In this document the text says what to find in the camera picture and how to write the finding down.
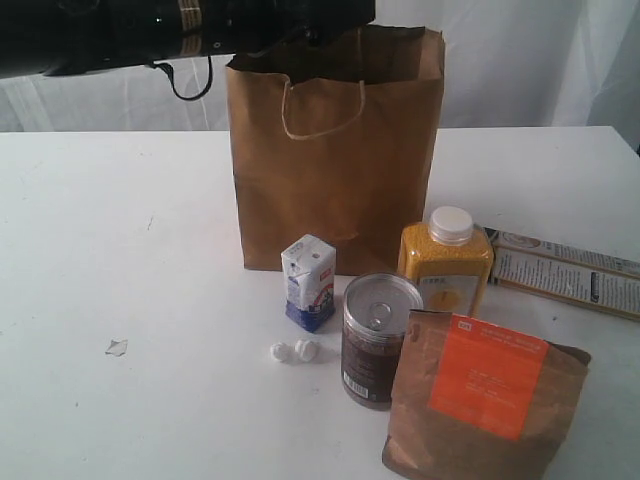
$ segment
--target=white bottle cap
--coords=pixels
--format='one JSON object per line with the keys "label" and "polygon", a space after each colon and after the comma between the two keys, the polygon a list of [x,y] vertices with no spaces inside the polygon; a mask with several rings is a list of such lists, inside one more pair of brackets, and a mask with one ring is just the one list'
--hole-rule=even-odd
{"label": "white bottle cap", "polygon": [[473,237],[473,219],[461,208],[440,207],[431,215],[429,233],[438,243],[461,247]]}

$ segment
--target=brown paper bag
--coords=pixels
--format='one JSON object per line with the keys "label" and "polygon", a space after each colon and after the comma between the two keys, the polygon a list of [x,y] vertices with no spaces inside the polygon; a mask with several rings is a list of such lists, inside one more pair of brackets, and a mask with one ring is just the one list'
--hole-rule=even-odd
{"label": "brown paper bag", "polygon": [[419,480],[540,479],[590,360],[466,317],[412,312],[383,462]]}
{"label": "brown paper bag", "polygon": [[422,220],[444,89],[444,42],[369,26],[227,68],[245,266],[279,270],[305,234],[338,249],[338,273],[395,271]]}

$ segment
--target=white backdrop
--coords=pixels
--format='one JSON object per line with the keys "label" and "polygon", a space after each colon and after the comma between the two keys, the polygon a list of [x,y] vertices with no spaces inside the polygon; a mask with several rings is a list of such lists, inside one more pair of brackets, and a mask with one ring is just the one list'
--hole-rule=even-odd
{"label": "white backdrop", "polygon": [[[640,144],[640,0],[378,0],[378,23],[444,31],[443,126],[612,125]],[[227,60],[195,104],[143,67],[3,80],[0,131],[224,130]],[[206,61],[175,64],[200,90]]]}

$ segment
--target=can lid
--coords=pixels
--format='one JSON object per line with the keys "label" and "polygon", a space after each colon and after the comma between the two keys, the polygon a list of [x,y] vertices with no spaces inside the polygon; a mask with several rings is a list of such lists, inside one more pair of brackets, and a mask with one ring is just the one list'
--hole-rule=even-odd
{"label": "can lid", "polygon": [[463,246],[473,237],[473,219],[461,208],[440,207],[431,215],[429,233],[443,245]]}
{"label": "can lid", "polygon": [[355,330],[374,338],[404,335],[411,310],[422,308],[416,286],[392,274],[357,278],[345,293],[346,321]]}

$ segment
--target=paper bag handle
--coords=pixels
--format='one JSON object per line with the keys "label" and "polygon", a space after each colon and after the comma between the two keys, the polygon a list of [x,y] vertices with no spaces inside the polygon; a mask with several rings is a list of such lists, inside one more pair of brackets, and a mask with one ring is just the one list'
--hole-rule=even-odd
{"label": "paper bag handle", "polygon": [[[358,42],[357,44],[358,57],[360,60],[360,70],[362,72],[362,64],[363,64],[362,29],[360,28],[358,29],[357,42]],[[293,91],[293,88],[294,88],[291,85],[291,80],[287,79],[286,83],[284,84],[284,94],[282,95],[282,126],[284,127],[284,132],[287,134],[287,137],[289,137],[291,140],[297,140],[297,141],[315,140],[317,138],[325,137],[327,135],[333,135],[335,133],[342,132],[343,130],[346,130],[347,128],[349,128],[352,124],[357,122],[358,119],[360,119],[360,117],[362,117],[362,114],[364,113],[364,108],[367,105],[367,90],[366,90],[365,81],[360,80],[358,82],[358,85],[360,87],[360,108],[358,109],[358,113],[356,113],[356,115],[352,119],[348,120],[342,125],[339,125],[335,128],[331,128],[329,130],[325,130],[323,132],[311,133],[309,135],[297,135],[291,132],[291,129],[289,128],[289,124],[287,123],[287,110],[288,110],[287,107],[289,106],[289,97],[291,96],[291,92]]]}

